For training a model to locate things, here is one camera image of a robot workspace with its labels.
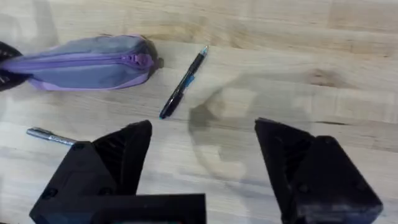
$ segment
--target wooden table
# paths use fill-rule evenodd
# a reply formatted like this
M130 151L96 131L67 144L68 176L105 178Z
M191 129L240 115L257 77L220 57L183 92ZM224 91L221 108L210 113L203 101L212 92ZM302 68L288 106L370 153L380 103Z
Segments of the wooden table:
M94 140L149 119L140 194L200 193L208 223L280 223L254 133L259 116L332 135L398 220L397 0L2 0L0 40L24 53L100 34L142 34L164 68L124 90L0 93L0 222L28 212L68 151L39 126ZM170 119L159 111L198 51L210 53Z

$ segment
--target black plastic part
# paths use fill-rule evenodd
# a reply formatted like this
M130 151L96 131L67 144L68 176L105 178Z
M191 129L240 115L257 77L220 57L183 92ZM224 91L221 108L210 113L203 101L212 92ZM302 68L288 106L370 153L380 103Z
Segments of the black plastic part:
M256 132L285 224L372 223L382 203L336 139L268 119Z
M22 55L18 50L10 45L0 42L0 64L1 62ZM28 79L28 75L15 74L7 70L0 69L0 91L8 90L20 85Z
M206 223L204 194L136 195L151 134L142 121L74 144L30 217L37 224Z

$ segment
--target black pen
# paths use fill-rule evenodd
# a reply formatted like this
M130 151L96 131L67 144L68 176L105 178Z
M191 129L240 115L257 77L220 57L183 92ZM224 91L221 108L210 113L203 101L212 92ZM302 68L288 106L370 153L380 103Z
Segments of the black pen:
M205 59L207 55L207 51L209 49L209 46L207 45L195 58L195 60L192 62L192 64L189 66L188 71L180 81L180 84L176 87L174 90L173 94L170 96L169 100L167 100L166 105L164 105L162 112L160 112L159 118L164 119L168 116L170 116L173 111L176 109L178 104L180 103L183 92L186 89L186 87L191 84L191 82L195 79L193 76L195 72L198 70L200 64L202 63L203 59Z

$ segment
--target pencil case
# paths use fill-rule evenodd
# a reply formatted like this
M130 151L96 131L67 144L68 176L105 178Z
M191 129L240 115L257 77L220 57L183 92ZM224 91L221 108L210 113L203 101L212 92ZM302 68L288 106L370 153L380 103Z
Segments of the pencil case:
M145 82L153 65L144 38L119 35L74 40L10 58L0 63L0 69L28 75L28 81L42 90L112 90Z

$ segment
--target pen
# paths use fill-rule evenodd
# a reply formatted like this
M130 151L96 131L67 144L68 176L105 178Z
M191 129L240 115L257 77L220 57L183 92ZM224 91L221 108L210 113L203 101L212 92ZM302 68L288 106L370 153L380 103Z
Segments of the pen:
M68 146L72 146L76 140L68 139L65 137L57 136L51 131L44 130L42 128L29 128L26 131L26 134L31 135L33 137L41 138L48 141L58 142L61 144L66 144Z
M184 90L195 79L195 77L193 75L198 70L203 59L205 59L208 49L209 49L209 46L207 45L198 54L198 56L194 59L192 64L189 66L188 71L186 72L186 74L184 75L182 80L180 81L180 84L178 84L178 86L174 90L173 94L170 96L169 100L167 100L166 105L164 105L162 112L160 112L160 115L159 115L160 119L164 119L164 118L170 116L173 113L173 111L176 109L176 107L178 106L178 104L180 103L180 101L182 99Z

